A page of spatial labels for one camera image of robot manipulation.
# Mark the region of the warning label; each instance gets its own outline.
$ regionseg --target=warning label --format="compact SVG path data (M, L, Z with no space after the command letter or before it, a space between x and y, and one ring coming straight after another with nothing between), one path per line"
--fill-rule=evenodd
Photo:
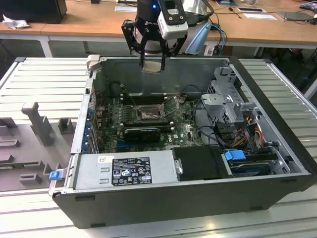
M113 186L152 183L152 173L149 157L113 159Z

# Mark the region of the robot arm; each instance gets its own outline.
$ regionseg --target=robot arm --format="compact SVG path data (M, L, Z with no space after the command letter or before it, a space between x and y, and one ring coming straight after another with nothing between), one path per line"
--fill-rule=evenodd
M145 54L160 54L160 69L164 70L165 58L179 53L187 39L189 27L208 20L205 0L138 0L135 21L125 20L122 31L130 50L140 54L144 66ZM169 48L167 40L176 39Z

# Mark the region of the wooden desk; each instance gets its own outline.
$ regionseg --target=wooden desk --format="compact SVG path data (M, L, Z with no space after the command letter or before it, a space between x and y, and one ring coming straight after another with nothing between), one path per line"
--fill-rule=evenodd
M115 4L102 2L101 4L90 4L89 1L75 2L68 0L67 16L60 25L46 24L41 33L44 35L67 35L67 36L103 36L103 37L123 37L121 31L122 22L125 19L134 19L134 12L116 12ZM287 7L296 5L298 2L292 0L266 0L266 5L274 7ZM252 42L252 43L283 43L283 44L317 44L316 27L307 23L305 25L296 24L292 21L284 22L277 13L272 15L277 20L248 19L240 14L239 19L236 14L231 13L228 8L222 8L215 2L212 6L216 13L219 13L219 19L222 29L227 33L228 44L234 42ZM275 9L263 5L267 11L299 11L299 7ZM219 40L218 32L210 32L208 40Z
M117 12L112 2L91 4L90 1L76 2L67 0L67 15L61 24L31 23L30 28L10 30L0 24L2 39L33 39L41 42L46 57L52 57L48 42L59 41L99 41L125 42L121 31L125 19L133 20L135 12ZM293 0L259 0L268 6L288 7L298 4ZM227 7L218 6L211 2L216 13L219 13L221 28L227 34L227 45L250 47L279 47L313 49L317 46L317 26L309 23L296 24L283 21L277 13L272 13L277 20L248 19L240 14L231 13ZM299 6L293 8L275 9L258 4L257 7L267 11L299 11ZM217 23L216 15L212 20ZM219 40L219 33L211 31L207 44L214 45Z
M265 2L268 6L274 7L287 7L300 4L300 2L292 0L265 0L259 1ZM215 2L212 4L214 9L221 8ZM277 12L277 11L299 11L298 7L275 9L268 8L261 4L257 5L258 8L263 8L267 12ZM215 10L215 13L230 13L228 8L221 10ZM305 13L313 16L313 12L305 11ZM293 21L284 21L283 18L277 13L270 13L277 20L264 20L264 19L248 19L243 14L239 14L242 19L236 14L218 14L220 25L222 30L224 30L228 37L228 42L230 44L233 42L252 42L252 43L282 43L282 44L311 44L313 48L317 46L317 27L306 24L297 24ZM217 18L215 15L211 16L213 22L217 23ZM219 33L210 32L208 40L219 39Z
M91 4L67 0L67 15L61 24L46 24L41 33L62 36L123 37L121 25L134 20L135 12L114 11L115 1Z
M0 24L0 34L26 34L26 35L40 35L45 23L32 23L30 27L17 28L13 30L8 28L3 23Z

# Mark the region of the blue tab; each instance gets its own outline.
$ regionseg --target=blue tab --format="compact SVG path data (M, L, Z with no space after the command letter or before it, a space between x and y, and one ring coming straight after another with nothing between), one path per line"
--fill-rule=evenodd
M228 150L224 153L227 160L245 160L246 156L242 150Z
M50 181L53 181L53 180L63 180L63 172L62 171L52 171L50 173Z

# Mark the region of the metal bracket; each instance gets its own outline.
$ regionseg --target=metal bracket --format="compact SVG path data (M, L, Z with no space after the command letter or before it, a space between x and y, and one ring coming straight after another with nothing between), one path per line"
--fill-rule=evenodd
M87 62L86 62L87 70L93 71L99 68L100 67L99 59L100 59L100 55L89 55L87 57Z

